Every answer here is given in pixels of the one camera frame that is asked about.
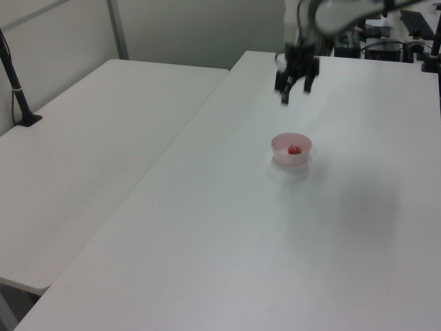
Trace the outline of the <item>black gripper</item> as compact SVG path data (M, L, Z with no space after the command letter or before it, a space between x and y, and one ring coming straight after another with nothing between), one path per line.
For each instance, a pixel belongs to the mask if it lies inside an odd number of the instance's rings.
M316 77L320 74L320 59L315 57L315 45L285 45L286 66L276 72L274 90L280 95L280 102L287 106L289 95L295 80L293 77L305 77L304 93L309 94Z

